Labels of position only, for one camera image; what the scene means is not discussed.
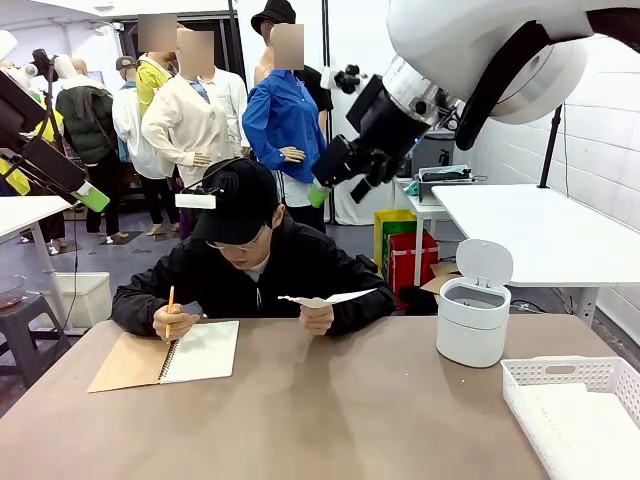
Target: table surface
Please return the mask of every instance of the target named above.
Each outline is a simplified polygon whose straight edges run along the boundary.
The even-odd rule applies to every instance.
[[[312,338],[243,320],[233,376],[87,394],[121,329],[91,329],[0,420],[2,478],[541,480],[502,370],[440,357],[435,317]],[[615,355],[579,319],[515,315],[506,358]]]
[[[510,285],[640,284],[640,234],[551,189],[468,185],[433,192],[467,238],[511,252]]]
[[[449,218],[447,209],[442,205],[421,205],[420,199],[418,197],[407,195],[407,192],[404,191],[404,187],[411,183],[411,179],[399,179],[396,177],[393,179],[393,181],[395,183],[395,188],[397,188],[398,191],[402,193],[404,198],[407,199],[407,202],[409,203],[409,209],[413,212],[414,215],[429,218],[433,216],[440,216],[443,219]]]
[[[32,223],[54,213],[62,212],[71,205],[54,195],[38,197],[0,197],[0,238],[19,232]]]

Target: white table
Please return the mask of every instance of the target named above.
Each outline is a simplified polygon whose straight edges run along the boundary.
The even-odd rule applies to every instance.
[[[589,324],[599,287],[640,284],[640,234],[551,189],[464,185],[433,192],[467,238],[511,252],[510,285],[577,288],[576,315]]]
[[[42,269],[47,275],[51,296],[55,306],[56,315],[60,324],[64,324],[67,312],[62,301],[62,292],[56,279],[56,270],[53,268],[47,244],[42,236],[42,230],[38,220],[62,212],[71,205],[58,196],[38,196],[38,197],[0,197],[0,241],[5,237],[21,232],[25,228],[33,231],[35,242]],[[66,330],[73,330],[71,321],[67,323]]]
[[[447,209],[442,205],[421,205],[418,197],[407,195],[407,193],[404,191],[404,187],[409,185],[411,183],[411,180],[394,178],[393,183],[393,208],[406,206],[409,208],[409,210],[411,210],[411,212],[416,216],[418,220],[418,225],[416,228],[416,265],[413,276],[413,283],[415,286],[419,287],[422,285],[420,281],[420,267],[422,266],[422,232],[424,231],[424,221],[429,220],[429,234],[435,240],[436,222],[438,220],[449,220],[449,213],[447,212]],[[396,205],[396,196],[398,192],[400,192],[400,195],[403,199],[403,205]]]

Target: cardboard notebook cover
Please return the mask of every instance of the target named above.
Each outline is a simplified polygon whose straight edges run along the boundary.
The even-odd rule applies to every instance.
[[[171,345],[123,333],[109,352],[87,393],[157,385]]]

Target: black hat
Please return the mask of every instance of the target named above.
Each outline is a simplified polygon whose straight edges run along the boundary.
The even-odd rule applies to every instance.
[[[248,158],[212,165],[202,186],[215,189],[216,208],[204,210],[191,238],[244,245],[271,226],[278,208],[278,189],[273,174],[262,164]],[[216,172],[207,178],[207,174]]]
[[[263,20],[271,20],[273,23],[296,23],[296,11],[287,0],[268,0],[262,13],[254,15],[251,26],[262,35],[260,25]]]

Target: hand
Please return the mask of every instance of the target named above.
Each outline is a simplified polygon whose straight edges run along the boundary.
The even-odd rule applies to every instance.
[[[174,303],[171,313],[169,313],[169,305],[156,310],[153,314],[153,329],[161,339],[171,342],[184,337],[198,320],[200,315],[189,315],[185,313],[182,305]],[[171,325],[169,338],[165,338],[167,325]]]
[[[324,335],[333,324],[333,307],[309,308],[300,306],[300,323],[314,335]]]
[[[212,163],[213,162],[209,157],[207,157],[206,155],[202,155],[201,153],[196,153],[195,157],[193,158],[194,167],[208,167]]]
[[[298,150],[296,147],[284,147],[280,151],[284,155],[284,161],[290,163],[301,163],[306,155],[302,150]]]

